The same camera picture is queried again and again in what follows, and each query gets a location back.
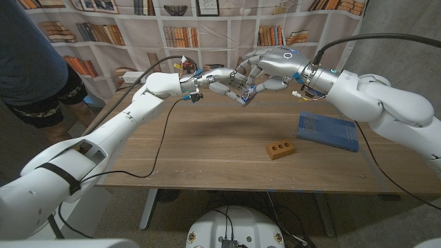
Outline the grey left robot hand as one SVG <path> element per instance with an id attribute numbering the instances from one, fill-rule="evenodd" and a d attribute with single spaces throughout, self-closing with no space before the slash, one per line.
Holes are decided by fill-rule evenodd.
<path id="1" fill-rule="evenodd" d="M 247 77 L 231 68 L 215 68 L 203 72 L 195 80 L 199 87 L 207 87 L 212 92 L 227 96 L 246 107 L 257 95 L 257 87 L 247 82 Z"/>

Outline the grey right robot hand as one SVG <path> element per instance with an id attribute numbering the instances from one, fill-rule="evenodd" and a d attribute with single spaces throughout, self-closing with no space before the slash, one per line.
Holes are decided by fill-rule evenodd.
<path id="1" fill-rule="evenodd" d="M 271 75 L 270 79 L 256 86 L 256 92 L 286 89 L 289 82 L 294 79 L 294 75 L 301 74 L 311 61 L 299 52 L 286 47 L 255 50 L 246 54 L 242 60 L 243 62 L 236 67 L 238 72 L 252 67 L 247 77 L 247 85 L 253 85 L 261 72 Z"/>

